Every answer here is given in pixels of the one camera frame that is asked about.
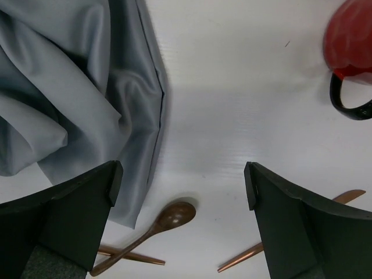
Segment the grey cloth placemat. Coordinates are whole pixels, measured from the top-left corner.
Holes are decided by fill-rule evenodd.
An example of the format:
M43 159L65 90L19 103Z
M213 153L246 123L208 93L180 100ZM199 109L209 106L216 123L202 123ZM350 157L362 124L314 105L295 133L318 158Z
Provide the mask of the grey cloth placemat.
M1 176L37 164L59 184L117 160L109 218L134 228L167 91L145 1L1 2Z

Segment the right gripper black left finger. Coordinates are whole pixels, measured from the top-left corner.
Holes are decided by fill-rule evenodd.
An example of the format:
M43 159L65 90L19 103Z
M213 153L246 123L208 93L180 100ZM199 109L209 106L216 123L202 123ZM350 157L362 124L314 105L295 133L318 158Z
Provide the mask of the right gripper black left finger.
M93 268L123 168L104 163L1 204L1 278L85 278Z

